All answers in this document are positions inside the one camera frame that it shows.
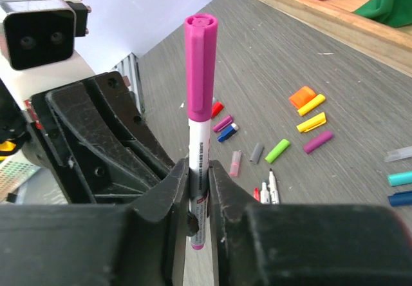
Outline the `purple marker cap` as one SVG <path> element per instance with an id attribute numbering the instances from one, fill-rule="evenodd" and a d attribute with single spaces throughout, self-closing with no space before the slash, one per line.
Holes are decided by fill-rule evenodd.
<path id="1" fill-rule="evenodd" d="M 303 146 L 303 151 L 306 154 L 310 154 L 313 152 L 315 149 L 319 148 L 322 146 L 324 143 L 327 141 L 331 140 L 334 137 L 334 133 L 330 130 L 325 130 L 324 132 L 318 134 L 318 136 L 314 137 L 312 140 L 308 141 L 304 146 Z"/>
<path id="2" fill-rule="evenodd" d="M 217 124 L 212 127 L 213 132 L 219 133 L 223 131 L 227 126 L 233 123 L 233 118 L 231 115 L 227 115 L 223 119 L 221 119 Z"/>

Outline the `teal marker cap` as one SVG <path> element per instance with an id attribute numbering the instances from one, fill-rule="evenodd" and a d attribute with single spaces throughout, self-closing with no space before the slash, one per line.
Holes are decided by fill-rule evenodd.
<path id="1" fill-rule="evenodd" d="M 411 184 L 412 171 L 390 174 L 388 175 L 388 182 L 392 187 Z"/>

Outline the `orange highlighter cap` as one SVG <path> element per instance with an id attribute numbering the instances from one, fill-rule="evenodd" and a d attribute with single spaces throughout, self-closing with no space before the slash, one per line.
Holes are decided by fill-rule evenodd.
<path id="1" fill-rule="evenodd" d="M 308 102 L 316 97 L 316 92 L 308 86 L 303 86 L 298 91 L 296 91 L 293 95 L 289 97 L 289 101 L 293 106 L 297 109 L 302 108 Z"/>

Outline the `yellow marker cap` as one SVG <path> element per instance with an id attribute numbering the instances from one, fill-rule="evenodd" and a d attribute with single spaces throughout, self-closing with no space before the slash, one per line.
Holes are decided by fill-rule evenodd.
<path id="1" fill-rule="evenodd" d="M 318 94 L 312 100 L 299 108 L 297 112 L 301 117 L 303 117 L 307 113 L 311 112 L 314 108 L 318 107 L 318 105 L 322 104 L 325 100 L 326 97 L 324 95 Z"/>

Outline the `clear pink pen cap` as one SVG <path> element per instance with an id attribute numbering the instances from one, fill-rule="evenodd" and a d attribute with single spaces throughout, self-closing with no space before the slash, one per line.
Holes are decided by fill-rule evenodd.
<path id="1" fill-rule="evenodd" d="M 229 175 L 237 177 L 239 173 L 239 167 L 241 162 L 242 153 L 241 151 L 233 151 L 232 160 L 229 169 Z"/>

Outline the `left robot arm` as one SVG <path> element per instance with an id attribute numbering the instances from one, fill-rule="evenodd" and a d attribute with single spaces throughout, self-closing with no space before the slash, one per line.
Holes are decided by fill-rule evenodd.
<path id="1" fill-rule="evenodd" d="M 112 71 L 32 95 L 1 87 L 1 140 L 48 168 L 73 204 L 126 204 L 174 166 Z"/>

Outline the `red marker cap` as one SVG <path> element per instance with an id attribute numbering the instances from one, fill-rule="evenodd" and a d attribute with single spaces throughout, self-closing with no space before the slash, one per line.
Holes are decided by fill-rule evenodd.
<path id="1" fill-rule="evenodd" d="M 212 106 L 212 115 L 211 118 L 213 119 L 223 110 L 224 105 L 221 102 L 215 102 Z"/>

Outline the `green capped marker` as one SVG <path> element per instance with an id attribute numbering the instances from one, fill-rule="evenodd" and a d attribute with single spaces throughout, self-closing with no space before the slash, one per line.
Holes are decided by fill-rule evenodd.
<path id="1" fill-rule="evenodd" d="M 280 199 L 279 199 L 279 192 L 277 190 L 277 181 L 276 181 L 276 176 L 274 174 L 274 171 L 272 169 L 270 169 L 269 171 L 268 179 L 269 179 L 271 203 L 275 205 L 279 205 Z"/>

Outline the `grey capped white marker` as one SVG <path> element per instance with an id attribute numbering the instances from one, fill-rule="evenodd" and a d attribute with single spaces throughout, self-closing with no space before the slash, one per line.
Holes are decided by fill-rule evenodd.
<path id="1" fill-rule="evenodd" d="M 260 191 L 260 202 L 262 204 L 270 204 L 270 192 L 266 182 L 261 183 L 261 191 Z"/>

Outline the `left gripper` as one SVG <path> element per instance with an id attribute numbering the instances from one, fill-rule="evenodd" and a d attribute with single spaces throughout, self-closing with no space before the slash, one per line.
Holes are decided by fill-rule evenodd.
<path id="1" fill-rule="evenodd" d="M 174 166 L 117 71 L 31 100 L 39 119 L 30 125 L 37 158 L 70 203 L 130 203 Z"/>

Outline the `green marker cap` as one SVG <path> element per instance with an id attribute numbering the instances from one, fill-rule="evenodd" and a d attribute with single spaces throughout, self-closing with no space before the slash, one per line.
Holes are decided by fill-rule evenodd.
<path id="1" fill-rule="evenodd" d="M 275 159 L 277 159 L 282 152 L 287 149 L 290 145 L 290 141 L 287 139 L 282 139 L 279 141 L 273 149 L 266 155 L 265 160 L 271 164 Z"/>

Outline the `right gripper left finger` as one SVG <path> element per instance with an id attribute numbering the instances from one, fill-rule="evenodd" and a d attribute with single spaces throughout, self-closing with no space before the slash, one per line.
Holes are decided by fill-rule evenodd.
<path id="1" fill-rule="evenodd" d="M 181 285 L 188 161 L 127 205 L 3 205 L 2 285 Z"/>

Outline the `pink pen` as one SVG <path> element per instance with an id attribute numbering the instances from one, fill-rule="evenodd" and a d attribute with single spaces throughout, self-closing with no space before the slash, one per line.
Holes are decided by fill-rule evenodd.
<path id="1" fill-rule="evenodd" d="M 260 190 L 257 187 L 254 189 L 254 199 L 260 202 Z"/>

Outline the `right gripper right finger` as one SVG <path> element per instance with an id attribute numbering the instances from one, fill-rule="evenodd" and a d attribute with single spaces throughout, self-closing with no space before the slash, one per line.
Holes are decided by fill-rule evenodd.
<path id="1" fill-rule="evenodd" d="M 410 285 L 411 233 L 375 205 L 261 204 L 209 166 L 215 285 Z"/>

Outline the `blue marker cap with eraser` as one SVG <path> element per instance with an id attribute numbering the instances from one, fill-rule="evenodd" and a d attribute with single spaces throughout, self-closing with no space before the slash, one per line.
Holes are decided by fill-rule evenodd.
<path id="1" fill-rule="evenodd" d="M 221 131 L 220 135 L 217 137 L 218 142 L 222 143 L 228 140 L 231 136 L 236 134 L 238 130 L 239 126 L 236 123 L 231 123 Z"/>

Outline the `magenta marker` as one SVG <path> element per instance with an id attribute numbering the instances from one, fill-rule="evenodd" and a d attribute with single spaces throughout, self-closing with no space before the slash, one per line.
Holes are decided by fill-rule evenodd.
<path id="1" fill-rule="evenodd" d="M 205 245 L 209 194 L 209 147 L 218 20 L 211 14 L 194 14 L 183 24 L 189 123 L 190 212 L 199 230 L 190 238 L 192 248 Z"/>

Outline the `navy marker cap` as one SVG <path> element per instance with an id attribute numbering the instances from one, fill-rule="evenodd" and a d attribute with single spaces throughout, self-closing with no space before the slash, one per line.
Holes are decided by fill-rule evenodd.
<path id="1" fill-rule="evenodd" d="M 392 207 L 412 205 L 412 191 L 403 191 L 389 195 L 388 201 Z"/>

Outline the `yellow clip pen cap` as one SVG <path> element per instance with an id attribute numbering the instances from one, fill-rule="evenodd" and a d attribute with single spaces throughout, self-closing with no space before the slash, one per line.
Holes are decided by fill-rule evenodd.
<path id="1" fill-rule="evenodd" d="M 308 133 L 309 131 L 316 129 L 327 123 L 326 114 L 322 112 L 296 126 L 298 132 Z"/>

